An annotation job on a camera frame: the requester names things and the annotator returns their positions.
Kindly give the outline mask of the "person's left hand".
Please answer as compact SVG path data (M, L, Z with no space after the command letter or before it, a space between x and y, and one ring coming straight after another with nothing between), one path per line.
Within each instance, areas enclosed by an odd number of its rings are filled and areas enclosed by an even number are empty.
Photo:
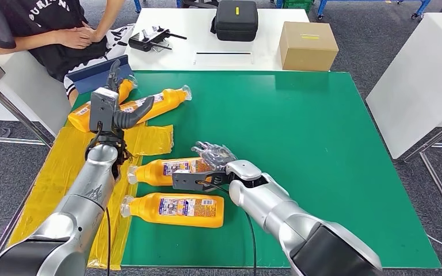
M101 34L98 30L93 29L87 23L82 21L83 27L81 28L81 32L86 35L86 38L91 43L98 43L104 38L104 34Z

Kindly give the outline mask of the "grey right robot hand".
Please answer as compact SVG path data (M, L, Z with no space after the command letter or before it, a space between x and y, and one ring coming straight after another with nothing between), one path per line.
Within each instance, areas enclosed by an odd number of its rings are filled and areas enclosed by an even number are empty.
M225 145L211 144L207 141L197 141L191 151L196 152L214 171L225 170L228 163L238 159Z

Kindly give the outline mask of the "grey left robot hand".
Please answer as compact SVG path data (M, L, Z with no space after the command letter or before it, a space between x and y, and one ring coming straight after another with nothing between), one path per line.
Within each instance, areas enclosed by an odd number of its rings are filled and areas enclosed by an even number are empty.
M122 111L119 104L122 103L130 92L138 86L138 82L133 75L125 79L119 78L120 61L115 60L108 72L105 92L101 103L104 112L102 130L105 132L119 132L121 129L130 129L139 122L153 107L154 97L146 98L146 105L139 107L132 112Z

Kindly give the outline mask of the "person's right hand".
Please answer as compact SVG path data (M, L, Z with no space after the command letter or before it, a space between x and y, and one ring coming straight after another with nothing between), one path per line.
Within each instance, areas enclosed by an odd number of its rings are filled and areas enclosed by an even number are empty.
M72 49L85 49L92 43L92 32L85 28L72 28L54 31L55 42L57 44Z

